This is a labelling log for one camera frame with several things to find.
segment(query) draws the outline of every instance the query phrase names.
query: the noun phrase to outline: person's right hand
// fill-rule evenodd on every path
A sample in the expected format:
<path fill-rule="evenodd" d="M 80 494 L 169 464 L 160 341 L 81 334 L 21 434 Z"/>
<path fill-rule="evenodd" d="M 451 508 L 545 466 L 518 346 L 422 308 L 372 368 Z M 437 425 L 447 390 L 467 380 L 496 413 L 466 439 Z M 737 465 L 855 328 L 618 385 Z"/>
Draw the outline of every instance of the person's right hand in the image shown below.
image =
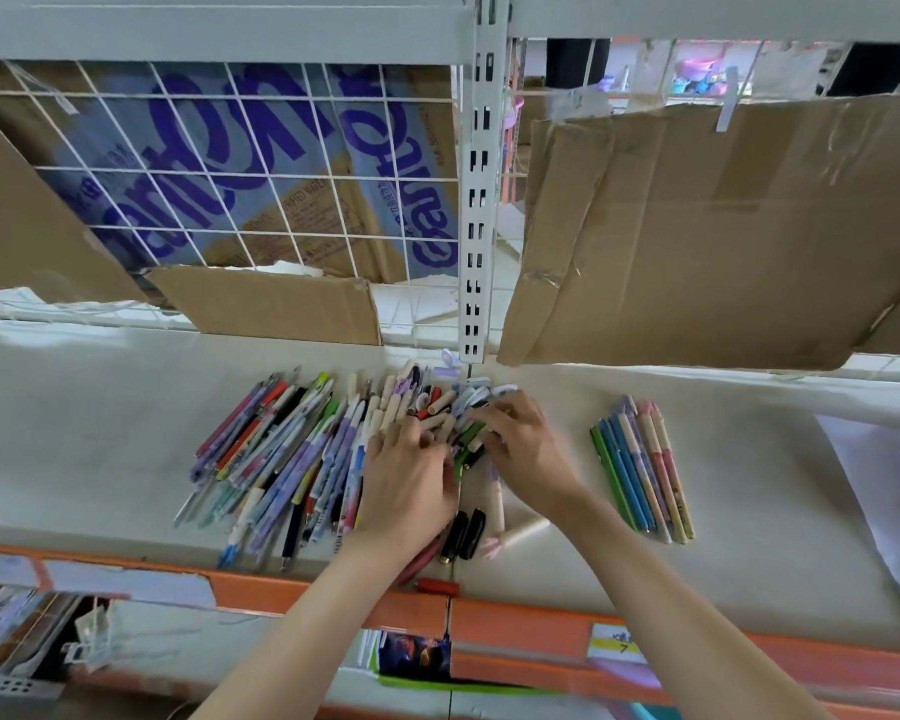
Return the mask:
<path fill-rule="evenodd" d="M 468 416 L 489 428 L 482 434 L 483 446 L 504 482 L 544 518 L 557 522 L 568 500 L 587 494 L 564 439 L 525 391 L 504 394 Z"/>

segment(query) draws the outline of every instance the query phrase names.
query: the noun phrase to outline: person's left hand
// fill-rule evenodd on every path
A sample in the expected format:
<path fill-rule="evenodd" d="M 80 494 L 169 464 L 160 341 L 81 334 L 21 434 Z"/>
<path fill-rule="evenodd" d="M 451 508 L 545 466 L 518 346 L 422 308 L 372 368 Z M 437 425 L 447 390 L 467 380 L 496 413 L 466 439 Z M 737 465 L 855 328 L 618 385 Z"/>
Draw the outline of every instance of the person's left hand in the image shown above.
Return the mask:
<path fill-rule="evenodd" d="M 421 437 L 420 421 L 407 416 L 366 446 L 360 527 L 353 535 L 384 544 L 402 568 L 457 512 L 457 487 L 449 448 Z"/>

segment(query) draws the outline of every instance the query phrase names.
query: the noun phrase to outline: green pen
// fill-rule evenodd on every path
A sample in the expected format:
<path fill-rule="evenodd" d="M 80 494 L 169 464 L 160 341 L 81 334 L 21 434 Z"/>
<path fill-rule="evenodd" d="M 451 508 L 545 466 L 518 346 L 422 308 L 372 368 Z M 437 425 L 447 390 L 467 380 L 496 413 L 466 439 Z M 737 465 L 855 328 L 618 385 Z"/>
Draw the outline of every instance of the green pen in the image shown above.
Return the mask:
<path fill-rule="evenodd" d="M 617 472 L 613 469 L 611 453 L 607 451 L 607 446 L 604 444 L 604 438 L 601 436 L 600 430 L 596 426 L 590 427 L 590 439 L 593 440 L 593 447 L 596 448 L 597 457 L 600 459 L 600 464 L 603 466 L 603 472 L 606 473 L 606 480 L 610 483 L 613 499 L 617 502 L 617 510 L 626 521 L 626 525 L 636 531 L 634 514 L 631 512 L 626 498 L 624 498 L 624 488 L 620 484 L 620 478 L 617 477 Z"/>

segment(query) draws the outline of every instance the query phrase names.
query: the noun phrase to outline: slotted metal post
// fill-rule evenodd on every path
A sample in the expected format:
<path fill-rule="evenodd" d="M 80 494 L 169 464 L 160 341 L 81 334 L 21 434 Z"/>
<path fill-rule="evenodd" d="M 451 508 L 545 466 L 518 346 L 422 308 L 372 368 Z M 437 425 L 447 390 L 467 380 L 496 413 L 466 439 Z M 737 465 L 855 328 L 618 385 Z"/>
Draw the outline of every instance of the slotted metal post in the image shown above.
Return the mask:
<path fill-rule="evenodd" d="M 464 66 L 460 91 L 458 342 L 462 361 L 480 363 L 491 323 L 510 0 L 468 1 L 476 21 L 473 59 Z"/>

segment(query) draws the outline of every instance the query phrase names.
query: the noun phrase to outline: white paper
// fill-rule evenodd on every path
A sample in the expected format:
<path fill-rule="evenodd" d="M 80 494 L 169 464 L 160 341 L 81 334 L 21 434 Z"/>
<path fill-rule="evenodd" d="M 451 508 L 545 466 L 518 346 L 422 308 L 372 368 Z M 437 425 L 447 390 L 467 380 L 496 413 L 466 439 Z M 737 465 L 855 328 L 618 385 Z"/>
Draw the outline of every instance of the white paper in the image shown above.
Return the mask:
<path fill-rule="evenodd" d="M 36 589 L 40 586 L 40 579 L 29 558 L 0 553 L 0 586 Z"/>
<path fill-rule="evenodd" d="M 863 509 L 889 572 L 900 584 L 900 429 L 817 416 Z"/>
<path fill-rule="evenodd" d="M 205 576 L 120 566 L 45 560 L 56 592 L 120 596 L 151 604 L 215 609 L 217 599 Z"/>

